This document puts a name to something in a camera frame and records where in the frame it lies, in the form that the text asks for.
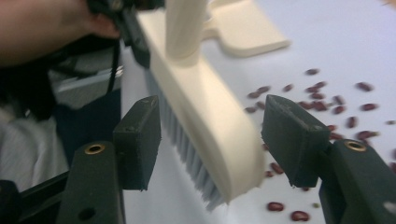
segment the gray bristles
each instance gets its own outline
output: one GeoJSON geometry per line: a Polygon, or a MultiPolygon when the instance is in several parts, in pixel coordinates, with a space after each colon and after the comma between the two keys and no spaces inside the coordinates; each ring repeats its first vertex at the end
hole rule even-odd
{"type": "Polygon", "coordinates": [[[163,126],[168,131],[168,134],[170,134],[172,144],[177,146],[177,152],[180,155],[181,161],[186,164],[186,170],[191,176],[195,188],[203,193],[202,199],[207,203],[206,209],[208,211],[213,211],[217,206],[223,204],[224,200],[199,158],[198,153],[196,153],[188,136],[183,132],[183,128],[178,123],[172,108],[166,102],[154,78],[151,74],[149,74],[148,77],[150,79],[150,94],[156,94],[160,99],[163,126]]]}

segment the white table surface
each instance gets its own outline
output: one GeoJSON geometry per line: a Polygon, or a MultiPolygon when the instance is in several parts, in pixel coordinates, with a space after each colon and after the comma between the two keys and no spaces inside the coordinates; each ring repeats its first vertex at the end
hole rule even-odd
{"type": "MultiPolygon", "coordinates": [[[[371,142],[381,158],[396,161],[396,10],[380,0],[257,0],[276,27],[292,41],[291,46],[251,58],[235,58],[225,54],[216,40],[206,40],[202,52],[219,76],[229,85],[243,106],[258,100],[247,98],[248,93],[269,85],[268,92],[293,101],[309,101],[304,89],[326,81],[322,89],[326,101],[334,95],[346,100],[346,111],[334,115],[331,111],[310,111],[325,124],[338,126],[338,133],[347,138],[363,131],[379,131],[371,142]],[[307,76],[304,71],[320,69],[319,74],[307,76]],[[371,92],[357,90],[354,85],[365,81],[374,85],[371,92]],[[282,88],[293,84],[294,89],[282,88]],[[359,106],[379,104],[374,111],[361,112],[359,106]],[[359,118],[354,129],[345,127],[350,116],[359,118]]],[[[122,111],[148,96],[145,73],[131,57],[123,52],[122,111]]],[[[250,115],[261,130],[263,112],[250,115]]],[[[274,161],[265,152],[267,163],[274,161]]],[[[290,213],[302,210],[311,215],[306,223],[325,223],[319,203],[318,188],[307,192],[293,189],[285,175],[266,179],[260,189],[238,197],[229,206],[208,213],[177,155],[166,131],[160,144],[157,163],[148,191],[124,191],[127,223],[294,223],[290,213]],[[266,211],[269,202],[285,204],[279,213],[266,211]]]]}

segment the human hand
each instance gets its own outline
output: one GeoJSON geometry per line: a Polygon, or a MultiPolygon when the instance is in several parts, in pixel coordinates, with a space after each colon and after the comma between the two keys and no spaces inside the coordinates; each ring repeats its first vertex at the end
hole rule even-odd
{"type": "Polygon", "coordinates": [[[64,2],[64,22],[74,23],[83,32],[105,38],[118,38],[120,31],[113,20],[103,14],[92,14],[86,0],[62,0],[64,2]]]}

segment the brass screw insert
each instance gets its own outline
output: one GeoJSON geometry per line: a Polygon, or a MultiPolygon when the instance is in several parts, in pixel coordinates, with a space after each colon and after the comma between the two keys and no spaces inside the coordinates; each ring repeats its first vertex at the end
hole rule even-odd
{"type": "Polygon", "coordinates": [[[346,145],[347,148],[354,150],[354,151],[363,152],[363,151],[367,150],[366,146],[359,142],[346,141],[344,144],[346,145]]]}
{"type": "Polygon", "coordinates": [[[98,153],[101,153],[103,150],[105,150],[105,148],[106,147],[102,144],[95,144],[95,145],[85,148],[85,154],[88,154],[88,155],[98,154],[98,153]]]}

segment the black cable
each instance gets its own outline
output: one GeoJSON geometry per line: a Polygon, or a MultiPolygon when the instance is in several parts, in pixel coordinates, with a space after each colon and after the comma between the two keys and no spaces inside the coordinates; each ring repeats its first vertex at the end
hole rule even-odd
{"type": "Polygon", "coordinates": [[[114,82],[116,80],[117,68],[119,67],[119,59],[120,59],[120,41],[114,41],[114,49],[113,49],[113,61],[111,64],[111,74],[110,79],[108,81],[107,93],[112,92],[114,88],[114,82]]]}

